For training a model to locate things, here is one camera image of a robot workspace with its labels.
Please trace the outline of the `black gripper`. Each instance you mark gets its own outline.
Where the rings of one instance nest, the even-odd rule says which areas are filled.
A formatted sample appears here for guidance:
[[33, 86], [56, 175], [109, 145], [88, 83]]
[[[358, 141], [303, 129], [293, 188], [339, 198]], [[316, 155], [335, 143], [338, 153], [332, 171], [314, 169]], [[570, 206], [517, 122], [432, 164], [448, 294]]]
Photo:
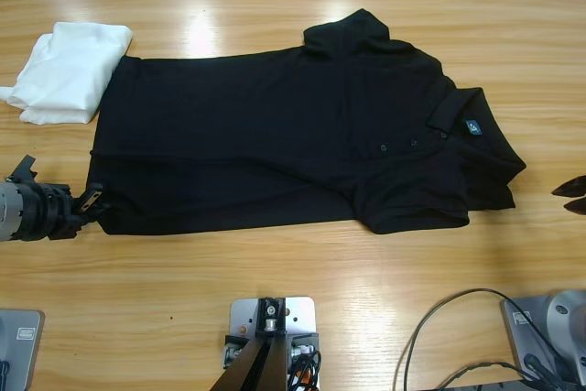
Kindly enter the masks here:
[[103, 186], [92, 183], [79, 198], [73, 198], [66, 184], [20, 183], [17, 193], [23, 207], [17, 239], [37, 241], [75, 238], [83, 226], [109, 229], [107, 219], [99, 219], [109, 207], [102, 207]]

